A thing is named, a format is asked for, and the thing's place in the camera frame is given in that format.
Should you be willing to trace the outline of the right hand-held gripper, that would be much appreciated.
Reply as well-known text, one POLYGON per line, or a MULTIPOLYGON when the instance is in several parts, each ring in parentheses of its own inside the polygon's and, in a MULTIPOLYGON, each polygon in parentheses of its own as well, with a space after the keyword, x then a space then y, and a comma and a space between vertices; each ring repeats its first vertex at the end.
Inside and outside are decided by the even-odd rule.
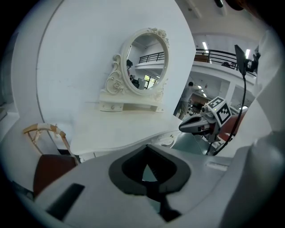
POLYGON ((184 133, 201 134, 209 131, 205 138, 209 143, 219 142, 218 134, 222 126, 231 118, 232 113, 225 99, 216 97, 201 108, 201 115, 185 119, 179 126, 184 133))

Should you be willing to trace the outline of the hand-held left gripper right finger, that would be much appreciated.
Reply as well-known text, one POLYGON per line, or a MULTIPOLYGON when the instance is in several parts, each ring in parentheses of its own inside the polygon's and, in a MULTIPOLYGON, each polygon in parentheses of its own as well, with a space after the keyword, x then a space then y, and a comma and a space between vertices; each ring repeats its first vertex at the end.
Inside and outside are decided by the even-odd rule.
POLYGON ((184 161, 190 170, 183 187, 166 195, 170 208, 181 214, 177 220, 222 220, 232 196, 225 189, 223 179, 230 158, 191 154, 157 145, 147 147, 164 152, 168 159, 184 161))

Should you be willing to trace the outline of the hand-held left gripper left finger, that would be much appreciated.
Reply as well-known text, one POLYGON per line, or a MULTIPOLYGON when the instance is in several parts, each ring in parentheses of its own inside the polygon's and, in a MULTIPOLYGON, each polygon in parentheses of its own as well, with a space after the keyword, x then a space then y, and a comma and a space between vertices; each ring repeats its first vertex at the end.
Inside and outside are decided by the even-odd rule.
POLYGON ((109 167, 116 159, 139 146, 112 152, 83 162, 51 183, 36 198, 42 209, 73 183, 84 186, 63 222, 68 225, 160 225, 161 217, 146 196, 127 195, 110 180, 109 167))

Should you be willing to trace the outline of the white dressing table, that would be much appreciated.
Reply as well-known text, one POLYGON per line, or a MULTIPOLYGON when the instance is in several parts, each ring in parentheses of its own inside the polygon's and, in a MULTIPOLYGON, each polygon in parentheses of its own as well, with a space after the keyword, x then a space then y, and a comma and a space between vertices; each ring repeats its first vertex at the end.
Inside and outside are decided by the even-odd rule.
POLYGON ((178 135, 180 119, 165 110, 155 112, 157 106, 163 107, 164 89, 146 96, 134 93, 125 84, 121 53, 113 60, 99 103, 123 103, 123 110, 105 112, 100 111, 99 103, 85 104, 70 146, 84 161, 135 145, 174 143, 178 135))

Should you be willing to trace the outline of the wooden chair with brown seat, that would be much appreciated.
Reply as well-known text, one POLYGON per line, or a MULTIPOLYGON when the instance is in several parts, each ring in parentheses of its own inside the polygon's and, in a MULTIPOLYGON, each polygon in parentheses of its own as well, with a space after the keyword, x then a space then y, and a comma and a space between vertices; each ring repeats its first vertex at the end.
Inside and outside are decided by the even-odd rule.
POLYGON ((79 165, 81 161, 71 152, 65 132, 55 125, 47 123, 32 124, 23 129, 23 134, 27 134, 28 138, 40 154, 33 179, 33 196, 36 198, 51 183, 71 171, 79 165), (69 155, 43 154, 37 146, 37 140, 42 131, 51 131, 54 134, 59 135, 69 152, 69 155))

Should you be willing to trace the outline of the person's white shirt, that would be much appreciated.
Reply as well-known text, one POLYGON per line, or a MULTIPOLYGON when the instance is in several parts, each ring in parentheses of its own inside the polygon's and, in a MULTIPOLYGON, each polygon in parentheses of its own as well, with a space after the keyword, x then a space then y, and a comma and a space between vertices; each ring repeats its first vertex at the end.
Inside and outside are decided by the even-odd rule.
POLYGON ((271 29, 258 51, 255 99, 222 150, 246 157, 220 228, 285 227, 285 47, 271 29))

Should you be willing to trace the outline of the oval white framed mirror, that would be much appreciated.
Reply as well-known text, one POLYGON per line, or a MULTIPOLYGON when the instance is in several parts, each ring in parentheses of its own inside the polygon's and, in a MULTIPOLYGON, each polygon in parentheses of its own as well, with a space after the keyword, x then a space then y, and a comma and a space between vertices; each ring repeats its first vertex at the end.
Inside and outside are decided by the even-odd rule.
POLYGON ((169 40, 165 30, 143 28, 129 36, 121 49, 125 84, 142 96, 163 89, 169 65, 169 40))

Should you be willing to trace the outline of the black balcony railing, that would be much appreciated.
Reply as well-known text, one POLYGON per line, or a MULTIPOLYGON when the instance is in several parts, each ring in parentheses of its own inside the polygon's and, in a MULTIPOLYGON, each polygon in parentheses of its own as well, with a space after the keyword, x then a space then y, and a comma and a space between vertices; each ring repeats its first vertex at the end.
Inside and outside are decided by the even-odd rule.
POLYGON ((236 54, 220 50, 196 49, 194 61, 221 65, 239 71, 236 54))

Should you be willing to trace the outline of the black screen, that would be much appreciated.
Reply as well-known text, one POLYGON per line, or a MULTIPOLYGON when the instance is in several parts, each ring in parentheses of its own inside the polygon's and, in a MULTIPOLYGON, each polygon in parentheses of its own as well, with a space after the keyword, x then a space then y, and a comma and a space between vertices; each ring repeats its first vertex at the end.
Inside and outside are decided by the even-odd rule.
POLYGON ((236 52, 236 63, 237 68, 244 77, 246 75, 246 68, 247 68, 247 59, 243 50, 238 46, 234 45, 235 52, 236 52))

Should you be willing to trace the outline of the black chest mount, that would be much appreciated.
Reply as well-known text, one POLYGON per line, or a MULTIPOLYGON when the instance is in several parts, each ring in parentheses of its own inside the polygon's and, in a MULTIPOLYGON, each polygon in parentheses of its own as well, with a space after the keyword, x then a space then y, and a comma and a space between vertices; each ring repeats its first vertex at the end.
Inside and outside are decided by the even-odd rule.
POLYGON ((250 72, 250 73, 256 73, 258 72, 258 65, 259 65, 259 58, 261 57, 261 54, 256 51, 254 54, 253 54, 253 60, 250 61, 249 59, 247 59, 245 61, 246 63, 246 71, 247 72, 250 72))

